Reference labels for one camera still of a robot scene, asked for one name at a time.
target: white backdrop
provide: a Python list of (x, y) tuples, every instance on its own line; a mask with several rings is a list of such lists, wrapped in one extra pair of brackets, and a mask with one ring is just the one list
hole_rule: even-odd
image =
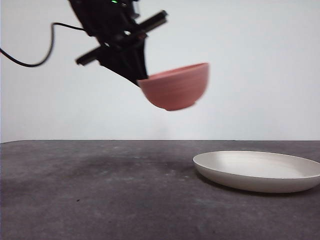
[[(74, 59), (97, 42), (56, 28), (49, 62), (1, 57), (1, 141), (320, 140), (319, 0), (141, 0), (139, 22), (164, 9), (149, 33), (149, 74), (210, 62), (193, 107), (168, 112), (99, 66)], [(38, 62), (50, 23), (80, 26), (67, 0), (1, 0), (1, 47)]]

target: plate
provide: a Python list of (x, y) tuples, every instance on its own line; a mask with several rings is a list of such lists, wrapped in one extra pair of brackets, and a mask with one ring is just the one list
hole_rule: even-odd
[(260, 151), (214, 151), (196, 155), (194, 165), (209, 180), (262, 193), (293, 193), (320, 184), (320, 163)]

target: ceramic bowl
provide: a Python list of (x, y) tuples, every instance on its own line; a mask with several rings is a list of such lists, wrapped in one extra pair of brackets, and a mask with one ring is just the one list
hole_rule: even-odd
[(145, 97), (167, 111), (192, 106), (204, 94), (209, 79), (209, 64), (198, 63), (153, 74), (138, 80)]

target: gray table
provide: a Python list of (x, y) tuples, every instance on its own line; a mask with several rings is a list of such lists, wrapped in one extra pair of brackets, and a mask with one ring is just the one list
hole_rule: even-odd
[(3, 143), (2, 239), (320, 239), (320, 185), (255, 193), (197, 174), (193, 156), (222, 150), (320, 161), (320, 141)]

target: black cable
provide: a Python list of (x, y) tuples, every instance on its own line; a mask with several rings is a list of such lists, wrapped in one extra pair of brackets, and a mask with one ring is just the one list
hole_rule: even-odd
[(21, 61), (18, 61), (17, 59), (13, 58), (12, 56), (10, 56), (8, 53), (6, 53), (3, 49), (0, 48), (0, 52), (6, 56), (8, 59), (10, 59), (11, 61), (13, 61), (14, 63), (16, 64), (19, 64), (21, 66), (24, 66), (24, 67), (27, 67), (27, 68), (34, 68), (34, 67), (38, 67), (42, 64), (44, 64), (50, 57), (51, 53), (52, 53), (52, 50), (54, 49), (54, 45), (55, 45), (55, 28), (54, 26), (55, 25), (59, 25), (59, 26), (63, 26), (63, 27), (67, 27), (67, 28), (70, 28), (70, 29), (75, 29), (75, 30), (81, 30), (81, 31), (84, 31), (83, 28), (80, 28), (80, 27), (76, 27), (76, 26), (71, 26), (71, 25), (68, 25), (68, 24), (64, 24), (64, 23), (61, 23), (61, 22), (53, 22), (51, 23), (51, 45), (50, 45), (50, 48), (49, 48), (49, 51), (47, 53), (47, 55), (45, 56), (45, 58), (39, 62), (39, 63), (36, 63), (36, 64), (27, 64), (27, 63), (24, 63), (24, 62), (21, 62)]

